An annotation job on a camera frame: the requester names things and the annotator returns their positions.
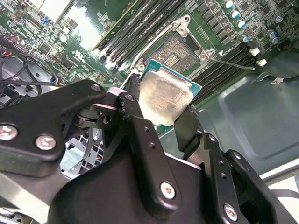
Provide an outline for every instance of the green circuit board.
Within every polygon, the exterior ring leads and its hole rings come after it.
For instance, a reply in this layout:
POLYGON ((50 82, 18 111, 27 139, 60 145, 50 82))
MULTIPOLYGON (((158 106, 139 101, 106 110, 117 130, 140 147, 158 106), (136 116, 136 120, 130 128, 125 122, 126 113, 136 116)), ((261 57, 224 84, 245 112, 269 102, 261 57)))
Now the green circuit board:
MULTIPOLYGON (((99 44, 105 38, 113 39, 114 36, 119 35, 121 28, 133 16, 138 19, 138 13, 142 15, 138 10, 145 4, 148 3, 148 9, 152 7, 159 10, 167 1, 62 0, 61 2, 66 3, 65 7, 62 6, 64 8, 59 8, 54 13, 50 10, 45 13, 46 4, 47 8, 57 7, 55 1, 0 0, 0 34, 4 37, 18 36, 19 39, 14 45, 23 52, 34 54, 47 61, 66 84, 88 78, 100 84, 120 86, 129 75, 129 64, 134 55, 167 24, 184 15, 190 15, 191 21, 188 28, 201 46, 204 49, 215 49, 217 58, 221 58, 239 45, 245 35, 258 42, 260 48, 265 51, 265 58, 268 59, 277 53, 277 45, 269 42, 267 30, 275 30, 281 41, 285 39, 293 41, 299 31, 295 0, 234 1, 234 9, 240 12, 239 19, 246 22, 245 28, 236 28, 237 20, 228 15, 232 9, 225 9, 223 0, 175 0, 172 1, 173 5, 177 4, 178 7, 168 14, 164 13, 165 18, 161 25, 154 30, 155 32, 150 30, 150 35, 146 34, 147 38, 143 42, 138 42, 140 39, 136 37, 133 38, 135 30, 130 30, 133 41, 125 45, 123 52, 126 53, 136 43, 139 44, 134 52, 125 58, 122 67, 113 71, 111 63, 101 62, 105 50, 99 50, 99 44), (276 22, 278 16, 283 18, 280 23, 276 22)), ((174 32, 169 32, 164 35, 148 50, 145 59, 150 59, 151 55, 173 34, 174 32)), ((122 44, 125 43, 125 41, 120 42, 117 48, 123 47, 122 44)), ((181 68, 180 73, 190 79, 194 79, 201 73, 195 60, 194 64, 181 68)))

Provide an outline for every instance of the capacitor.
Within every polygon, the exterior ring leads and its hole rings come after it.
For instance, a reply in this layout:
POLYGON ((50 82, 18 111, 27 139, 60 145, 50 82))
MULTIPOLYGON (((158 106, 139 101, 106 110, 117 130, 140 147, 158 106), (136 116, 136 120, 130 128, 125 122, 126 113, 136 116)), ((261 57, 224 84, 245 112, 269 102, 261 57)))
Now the capacitor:
POLYGON ((233 6, 234 6, 233 1, 225 1, 223 4, 223 7, 225 8, 233 8, 233 6))
POLYGON ((276 19, 275 19, 275 22, 276 23, 280 23, 280 22, 282 22, 284 19, 283 19, 283 17, 282 16, 278 16, 276 19))
POLYGON ((59 39, 62 43, 65 43, 69 40, 69 36, 67 34, 62 34, 59 39))
POLYGON ((80 12, 83 13, 83 14, 87 13, 87 7, 82 6, 82 7, 80 8, 80 12))
POLYGON ((243 41, 244 43, 247 43, 247 42, 250 40, 250 38, 249 38, 248 36, 246 36, 246 35, 242 35, 242 36, 241 36, 241 39, 242 39, 242 41, 243 41))
POLYGON ((269 30, 267 31, 267 37, 273 39, 273 38, 277 37, 277 33, 276 33, 274 30, 269 29, 269 30))
POLYGON ((235 23, 235 26, 238 27, 238 28, 243 29, 243 28, 245 27, 245 22, 242 21, 242 20, 238 20, 238 21, 235 23))
POLYGON ((16 42, 19 41, 19 39, 20 39, 19 36, 17 36, 17 35, 13 35, 13 36, 9 37, 9 38, 7 39, 7 41, 10 42, 10 43, 16 43, 16 42))
POLYGON ((233 19, 236 19, 240 17, 240 13, 237 10, 233 10, 229 13, 229 16, 233 19))
POLYGON ((272 44, 278 44, 280 42, 280 38, 277 36, 273 39, 269 39, 269 41, 272 43, 272 44))

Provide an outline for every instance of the gray metal panel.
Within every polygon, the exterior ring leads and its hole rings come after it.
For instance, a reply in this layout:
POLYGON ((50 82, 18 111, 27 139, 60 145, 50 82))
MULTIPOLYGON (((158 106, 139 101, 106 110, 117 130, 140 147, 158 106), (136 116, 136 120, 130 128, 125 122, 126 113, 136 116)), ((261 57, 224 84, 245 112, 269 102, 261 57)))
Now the gray metal panel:
MULTIPOLYGON (((299 75, 299 55, 282 52, 264 71, 299 75)), ((223 151, 239 151, 262 174, 299 157, 299 82, 270 84, 246 76, 199 109, 223 151)))

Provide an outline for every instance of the black metal bracket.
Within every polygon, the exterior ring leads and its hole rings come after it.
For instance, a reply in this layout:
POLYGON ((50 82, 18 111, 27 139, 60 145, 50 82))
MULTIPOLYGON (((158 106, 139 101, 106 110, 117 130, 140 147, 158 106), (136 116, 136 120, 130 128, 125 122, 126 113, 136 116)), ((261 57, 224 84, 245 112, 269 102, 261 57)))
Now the black metal bracket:
POLYGON ((211 223, 249 224, 241 213, 230 164, 221 154, 217 139, 203 133, 199 147, 187 161, 199 165, 205 172, 205 215, 211 223))
POLYGON ((121 93, 119 105, 131 145, 142 202, 153 216, 167 219, 178 211, 182 198, 157 133, 151 121, 143 118, 135 97, 121 93), (163 189, 164 183, 173 189, 163 189), (167 198, 164 190, 174 193, 174 197, 167 198))
POLYGON ((232 167, 241 211, 250 223, 297 223, 241 154, 228 150, 224 157, 232 167))
POLYGON ((0 170, 34 177, 55 172, 64 155, 64 122, 70 123, 78 110, 105 94, 95 82, 83 80, 1 110, 0 125, 14 127, 17 135, 0 140, 0 170), (43 135, 54 139, 51 150, 36 146, 43 135))
POLYGON ((205 172, 204 214, 208 221, 296 223, 241 155, 233 150, 223 153, 217 139, 203 131, 192 106, 187 107, 174 127, 184 158, 205 172))
POLYGON ((99 103, 80 110, 74 124, 102 129, 102 163, 123 150, 130 150, 145 208, 158 219, 167 219, 180 207, 182 198, 169 168, 153 124, 143 118, 137 98, 125 91, 108 92, 99 103), (162 193, 162 183, 171 185, 173 198, 162 193))

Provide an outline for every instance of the metal bracket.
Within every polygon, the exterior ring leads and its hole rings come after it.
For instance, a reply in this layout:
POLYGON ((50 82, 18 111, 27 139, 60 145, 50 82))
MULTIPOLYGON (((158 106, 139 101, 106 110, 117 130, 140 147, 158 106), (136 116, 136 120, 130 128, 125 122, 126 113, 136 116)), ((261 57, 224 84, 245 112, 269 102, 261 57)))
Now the metal bracket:
POLYGON ((163 29, 138 55, 136 55, 130 68, 131 73, 140 72, 140 70, 136 67, 137 64, 140 62, 140 59, 150 49, 150 47, 153 46, 164 34, 168 33, 171 30, 176 31, 177 28, 180 26, 183 26, 184 28, 188 27, 190 20, 191 20, 190 16, 185 15, 173 21, 165 29, 163 29))
POLYGON ((78 110, 105 94, 95 82, 83 80, 1 110, 0 125, 9 126, 6 130, 14 135, 0 140, 0 170, 34 177, 55 172, 65 149, 67 125, 61 121, 71 121, 78 110))

